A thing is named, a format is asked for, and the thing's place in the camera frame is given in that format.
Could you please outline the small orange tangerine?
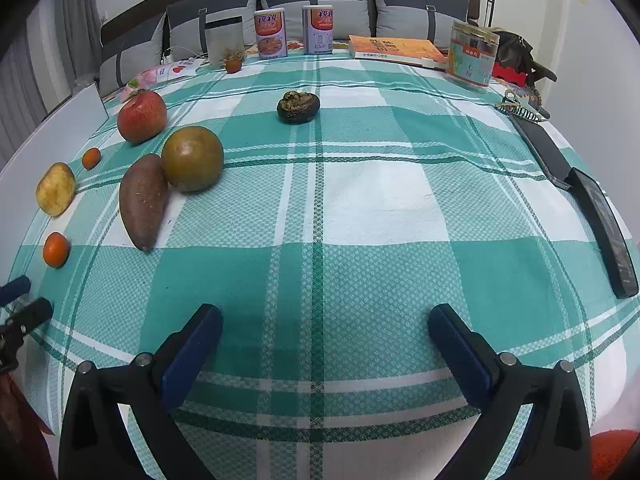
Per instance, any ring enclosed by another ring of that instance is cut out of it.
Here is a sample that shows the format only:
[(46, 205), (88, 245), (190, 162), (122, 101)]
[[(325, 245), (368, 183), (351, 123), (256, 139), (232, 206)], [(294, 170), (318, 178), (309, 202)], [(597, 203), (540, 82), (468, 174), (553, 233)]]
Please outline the small orange tangerine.
[(102, 159), (101, 151), (98, 148), (89, 148), (82, 155), (81, 163), (85, 170), (93, 169)]
[(58, 269), (64, 266), (70, 254), (70, 241), (59, 232), (52, 232), (44, 242), (42, 258), (50, 268)]

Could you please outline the purple sweet potato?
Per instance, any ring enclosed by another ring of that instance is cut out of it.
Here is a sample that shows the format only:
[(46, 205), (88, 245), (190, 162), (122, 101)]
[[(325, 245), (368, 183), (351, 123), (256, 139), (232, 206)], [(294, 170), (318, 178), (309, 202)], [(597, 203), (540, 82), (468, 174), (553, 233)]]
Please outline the purple sweet potato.
[(168, 181), (160, 156), (140, 157), (119, 185), (120, 218), (135, 248), (142, 252), (154, 248), (168, 200)]

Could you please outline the red apple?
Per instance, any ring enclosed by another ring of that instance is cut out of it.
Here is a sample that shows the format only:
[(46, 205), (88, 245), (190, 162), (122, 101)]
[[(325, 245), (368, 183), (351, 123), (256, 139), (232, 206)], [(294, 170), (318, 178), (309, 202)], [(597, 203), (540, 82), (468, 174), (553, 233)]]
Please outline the red apple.
[(120, 109), (117, 129), (131, 144), (154, 138), (167, 125), (167, 107), (163, 98), (151, 90), (140, 90)]

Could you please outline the brown round pear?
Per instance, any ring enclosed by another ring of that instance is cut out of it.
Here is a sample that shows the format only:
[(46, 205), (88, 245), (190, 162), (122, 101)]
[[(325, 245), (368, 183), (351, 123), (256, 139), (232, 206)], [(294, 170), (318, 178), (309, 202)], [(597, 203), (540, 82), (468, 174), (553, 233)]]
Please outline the brown round pear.
[(216, 184), (224, 169), (224, 148), (218, 136), (202, 126), (171, 133), (160, 158), (168, 182), (183, 193), (200, 192)]

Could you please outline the white board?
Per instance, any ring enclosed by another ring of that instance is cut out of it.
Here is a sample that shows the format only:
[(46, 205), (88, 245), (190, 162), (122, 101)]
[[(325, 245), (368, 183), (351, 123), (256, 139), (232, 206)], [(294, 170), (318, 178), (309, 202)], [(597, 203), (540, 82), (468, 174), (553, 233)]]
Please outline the white board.
[(35, 189), (46, 170), (68, 162), (107, 120), (96, 86), (80, 90), (44, 120), (1, 171), (1, 281), (9, 281), (14, 258), (38, 210)]

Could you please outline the grey curtain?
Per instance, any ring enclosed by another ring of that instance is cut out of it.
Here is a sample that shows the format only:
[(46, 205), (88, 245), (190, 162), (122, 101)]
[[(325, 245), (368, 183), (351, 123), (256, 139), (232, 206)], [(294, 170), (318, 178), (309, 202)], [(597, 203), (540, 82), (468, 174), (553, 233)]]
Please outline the grey curtain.
[(1, 163), (98, 78), (96, 0), (1, 0)]

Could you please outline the pink snack packet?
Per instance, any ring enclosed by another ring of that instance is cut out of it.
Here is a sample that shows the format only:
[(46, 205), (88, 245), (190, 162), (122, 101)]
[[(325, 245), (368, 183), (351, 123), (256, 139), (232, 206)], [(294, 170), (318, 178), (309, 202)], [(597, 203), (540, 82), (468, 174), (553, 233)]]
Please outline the pink snack packet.
[(158, 84), (166, 84), (181, 77), (194, 77), (196, 71), (207, 64), (204, 58), (188, 58), (187, 60), (157, 65), (131, 78), (119, 92), (120, 102), (126, 102), (141, 90), (151, 90)]

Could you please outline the green plaid tablecloth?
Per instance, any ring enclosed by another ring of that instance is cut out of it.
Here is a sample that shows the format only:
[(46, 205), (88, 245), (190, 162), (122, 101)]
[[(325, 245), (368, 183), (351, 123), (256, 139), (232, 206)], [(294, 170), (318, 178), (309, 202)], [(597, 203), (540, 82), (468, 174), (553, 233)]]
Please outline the green plaid tablecloth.
[[(320, 99), (310, 122), (279, 118), (290, 90)], [(218, 351), (175, 419), (216, 477), (431, 479), (477, 419), (427, 335), (445, 303), (526, 364), (573, 362), (603, 418), (639, 369), (639, 303), (613, 294), (573, 197), (495, 109), (503, 92), (345, 53), (164, 84), (169, 129), (216, 133), (224, 172), (171, 196), (152, 252), (122, 225), (119, 185), (165, 137), (128, 144), (103, 103), (65, 162), (73, 203), (37, 210), (9, 275), (53, 307), (18, 369), (28, 402), (60, 430), (80, 362), (126, 364), (214, 304)], [(70, 241), (58, 269), (52, 232)]]

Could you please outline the small red fruit with stem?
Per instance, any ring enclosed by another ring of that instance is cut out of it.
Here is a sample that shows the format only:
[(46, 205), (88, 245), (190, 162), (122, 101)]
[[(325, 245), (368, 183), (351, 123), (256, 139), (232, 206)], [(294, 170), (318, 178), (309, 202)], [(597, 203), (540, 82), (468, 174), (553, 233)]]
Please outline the small red fruit with stem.
[(244, 51), (228, 51), (224, 55), (224, 69), (228, 74), (239, 72), (243, 66), (244, 58)]

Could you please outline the clear jar black lid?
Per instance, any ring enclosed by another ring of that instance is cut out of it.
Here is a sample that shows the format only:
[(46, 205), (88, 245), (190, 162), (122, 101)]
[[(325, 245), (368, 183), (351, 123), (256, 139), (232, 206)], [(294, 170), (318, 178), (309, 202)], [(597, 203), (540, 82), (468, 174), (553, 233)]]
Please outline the clear jar black lid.
[(245, 46), (240, 16), (207, 22), (204, 32), (211, 66), (224, 67), (230, 60), (244, 60)]

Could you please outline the dark dried fruit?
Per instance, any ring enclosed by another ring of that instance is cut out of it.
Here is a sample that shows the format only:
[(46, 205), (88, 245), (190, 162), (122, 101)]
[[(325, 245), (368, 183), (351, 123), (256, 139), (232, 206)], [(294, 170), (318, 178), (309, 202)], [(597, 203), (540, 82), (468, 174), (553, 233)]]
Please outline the dark dried fruit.
[(313, 93), (290, 90), (285, 92), (277, 105), (282, 122), (299, 125), (310, 122), (320, 110), (320, 99)]

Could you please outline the key bundle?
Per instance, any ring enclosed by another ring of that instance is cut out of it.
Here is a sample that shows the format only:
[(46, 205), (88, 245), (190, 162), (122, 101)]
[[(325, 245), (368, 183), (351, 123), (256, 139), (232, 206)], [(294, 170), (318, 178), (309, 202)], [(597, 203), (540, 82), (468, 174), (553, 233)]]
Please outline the key bundle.
[(495, 109), (502, 114), (518, 117), (533, 124), (550, 119), (550, 114), (542, 107), (540, 95), (536, 90), (519, 94), (513, 89), (508, 89), (504, 92), (502, 100), (495, 104)]

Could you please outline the left orange food can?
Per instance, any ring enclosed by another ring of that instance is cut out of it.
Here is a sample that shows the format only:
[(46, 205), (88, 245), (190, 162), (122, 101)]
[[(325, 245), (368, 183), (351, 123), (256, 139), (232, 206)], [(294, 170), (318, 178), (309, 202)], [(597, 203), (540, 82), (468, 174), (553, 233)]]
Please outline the left orange food can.
[(254, 13), (256, 46), (262, 60), (285, 58), (288, 55), (285, 25), (283, 8), (259, 10)]

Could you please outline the orange food can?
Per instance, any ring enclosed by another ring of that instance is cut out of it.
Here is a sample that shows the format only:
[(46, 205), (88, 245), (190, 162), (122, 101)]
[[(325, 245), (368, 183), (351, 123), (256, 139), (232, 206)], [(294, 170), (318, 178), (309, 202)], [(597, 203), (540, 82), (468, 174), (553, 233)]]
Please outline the orange food can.
[(333, 51), (333, 6), (303, 6), (303, 45), (305, 54)]
[(259, 10), (254, 13), (256, 46), (262, 60), (285, 58), (288, 55), (285, 25), (283, 8)]

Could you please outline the orange book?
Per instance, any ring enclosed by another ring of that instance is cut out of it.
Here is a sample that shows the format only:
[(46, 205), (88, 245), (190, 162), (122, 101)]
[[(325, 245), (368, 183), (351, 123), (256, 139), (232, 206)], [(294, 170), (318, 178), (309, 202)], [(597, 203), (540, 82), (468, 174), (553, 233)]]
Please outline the orange book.
[(444, 70), (447, 57), (428, 39), (349, 36), (353, 58)]

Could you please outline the right orange food can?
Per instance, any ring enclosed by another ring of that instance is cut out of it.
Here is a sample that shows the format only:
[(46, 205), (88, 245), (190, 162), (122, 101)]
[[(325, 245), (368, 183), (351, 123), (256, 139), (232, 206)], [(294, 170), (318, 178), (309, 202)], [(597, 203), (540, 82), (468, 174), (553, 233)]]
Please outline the right orange food can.
[(305, 54), (333, 51), (333, 6), (303, 6), (303, 45)]

